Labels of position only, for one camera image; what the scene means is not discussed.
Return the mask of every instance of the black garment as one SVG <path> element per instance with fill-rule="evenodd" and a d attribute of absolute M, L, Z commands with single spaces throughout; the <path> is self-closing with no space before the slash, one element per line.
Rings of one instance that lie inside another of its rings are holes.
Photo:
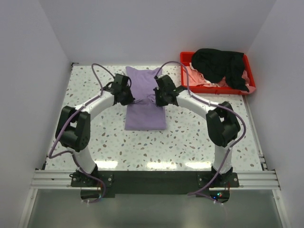
<path fill-rule="evenodd" d="M 249 92 L 242 78 L 245 70 L 243 55 L 240 52 L 202 48 L 193 54 L 191 62 L 193 68 L 211 83 L 218 83 L 226 77 L 226 83 L 231 88 Z"/>

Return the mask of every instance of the white arm segment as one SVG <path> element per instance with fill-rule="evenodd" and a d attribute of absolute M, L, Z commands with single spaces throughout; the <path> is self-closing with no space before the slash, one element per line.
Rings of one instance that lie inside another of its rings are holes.
<path fill-rule="evenodd" d="M 227 152 L 227 150 L 229 149 L 230 145 L 234 142 L 231 141 L 226 147 L 222 147 L 222 146 L 217 146 L 217 145 L 214 145 L 215 146 L 215 151 L 214 151 L 214 162 L 213 162 L 213 168 L 218 171 L 219 170 L 219 167 L 221 165 L 221 163 L 223 162 L 224 160 L 224 157 L 225 157 L 225 154 Z M 226 173 L 228 172 L 231 167 L 232 167 L 232 164 L 231 164 L 231 156 L 232 156 L 232 148 L 230 148 L 230 152 L 228 154 L 228 157 L 227 159 L 225 160 L 224 162 L 224 165 L 223 167 L 221 168 L 220 170 L 220 174 L 223 174 L 223 173 Z"/>
<path fill-rule="evenodd" d="M 78 110 L 81 108 L 86 102 L 75 106 L 75 109 Z M 112 107 L 114 105 L 114 95 L 111 93 L 104 91 L 103 95 L 97 100 L 93 101 L 86 108 L 81 110 L 82 112 L 88 112 L 91 114 L 91 121 L 98 116 L 103 110 Z"/>
<path fill-rule="evenodd" d="M 69 149 L 70 151 L 74 152 L 74 156 L 76 158 L 77 163 L 79 166 L 86 172 L 86 173 L 92 173 L 94 170 L 96 164 L 93 161 L 89 148 L 85 147 L 82 151 L 80 152 L 75 152 L 73 149 Z"/>
<path fill-rule="evenodd" d="M 75 109 L 81 108 L 86 102 L 77 105 Z M 86 108 L 81 110 L 82 112 L 88 112 L 91 114 L 91 121 L 98 116 L 103 110 L 112 107 L 114 105 L 114 95 L 111 93 L 104 91 L 103 95 L 93 101 L 91 104 L 89 104 Z M 96 164 L 93 161 L 88 146 L 85 147 L 80 152 L 75 152 L 73 149 L 70 149 L 70 151 L 74 152 L 75 158 L 80 165 L 80 167 L 86 172 L 91 173 L 93 169 L 95 168 Z"/>
<path fill-rule="evenodd" d="M 211 104 L 217 104 L 216 102 L 211 102 L 207 99 L 204 99 L 200 96 L 197 96 L 195 94 L 193 94 L 194 96 L 198 97 L 201 100 L 206 101 L 207 103 L 211 103 Z M 189 109 L 190 111 L 195 112 L 196 114 L 200 115 L 201 117 L 203 117 L 204 119 L 206 119 L 206 114 L 208 113 L 208 111 L 210 110 L 214 110 L 215 107 L 209 106 L 207 104 L 203 104 L 202 102 L 199 102 L 197 100 L 195 100 L 194 98 L 192 98 L 187 90 L 182 91 L 177 97 L 177 104 L 180 107 L 184 107 Z M 223 159 L 225 157 L 225 154 L 229 148 L 229 146 L 233 143 L 234 141 L 231 141 L 227 147 L 222 147 L 222 146 L 215 146 L 215 151 L 214 151 L 214 162 L 213 162 L 213 168 L 217 171 L 219 170 L 219 167 L 221 165 L 221 163 L 223 162 Z M 225 163 L 222 167 L 222 169 L 220 170 L 220 174 L 226 173 L 228 172 L 232 165 L 231 165 L 231 155 L 232 155 L 232 151 L 230 151 L 227 159 L 225 160 Z"/>
<path fill-rule="evenodd" d="M 207 99 L 204 99 L 200 96 L 197 96 L 197 97 L 200 98 L 201 100 L 204 100 L 204 101 L 208 102 L 208 103 L 211 102 L 211 101 L 209 101 Z M 190 111 L 195 112 L 197 115 L 200 115 L 204 119 L 206 119 L 206 114 L 208 113 L 208 111 L 215 109 L 215 107 L 212 107 L 212 106 L 209 107 L 209 105 L 203 104 L 202 102 L 199 102 L 199 101 L 195 100 L 194 98 L 192 98 L 188 94 L 187 90 L 182 91 L 176 97 L 176 100 L 177 100 L 177 104 L 180 107 L 187 108 Z"/>

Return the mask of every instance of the white wall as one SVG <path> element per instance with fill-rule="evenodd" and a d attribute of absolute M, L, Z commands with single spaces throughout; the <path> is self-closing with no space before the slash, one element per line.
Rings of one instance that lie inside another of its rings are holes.
<path fill-rule="evenodd" d="M 251 110 L 294 228 L 304 226 L 303 12 L 303 0 L 277 0 L 248 52 L 257 86 Z"/>
<path fill-rule="evenodd" d="M 181 51 L 247 52 L 275 0 L 40 0 L 73 62 L 161 63 Z"/>
<path fill-rule="evenodd" d="M 37 0 L 0 3 L 0 227 L 18 225 L 69 79 L 69 62 Z"/>

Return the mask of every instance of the red plastic tray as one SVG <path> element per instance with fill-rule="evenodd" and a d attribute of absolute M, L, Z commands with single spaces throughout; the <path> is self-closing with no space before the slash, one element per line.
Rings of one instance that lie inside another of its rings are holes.
<path fill-rule="evenodd" d="M 191 58 L 193 56 L 194 52 L 181 52 L 180 53 L 180 60 L 185 66 L 189 66 L 191 62 Z M 243 61 L 245 64 L 245 70 L 247 71 L 247 75 L 249 77 L 250 86 L 256 87 L 255 81 L 252 76 L 252 72 L 250 69 L 250 65 L 248 62 L 247 56 L 244 54 Z M 184 84 L 184 77 L 186 77 L 186 74 L 184 74 L 184 71 L 182 67 L 180 68 L 181 72 L 181 85 L 184 87 L 187 87 L 186 84 Z M 238 89 L 232 89 L 230 87 L 204 87 L 204 86 L 190 86 L 190 90 L 195 93 L 202 93 L 202 94 L 237 94 L 237 95 L 248 95 L 244 93 L 242 90 Z"/>

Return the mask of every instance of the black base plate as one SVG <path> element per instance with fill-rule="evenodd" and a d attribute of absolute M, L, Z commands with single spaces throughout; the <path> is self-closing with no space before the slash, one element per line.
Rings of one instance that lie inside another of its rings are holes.
<path fill-rule="evenodd" d="M 98 175 L 107 187 L 106 198 L 115 194 L 187 194 L 200 189 L 213 177 L 210 171 L 98 171 Z M 211 187 L 225 188 L 228 182 L 230 187 L 239 187 L 238 175 L 231 173 Z M 71 187 L 88 186 L 72 180 Z"/>

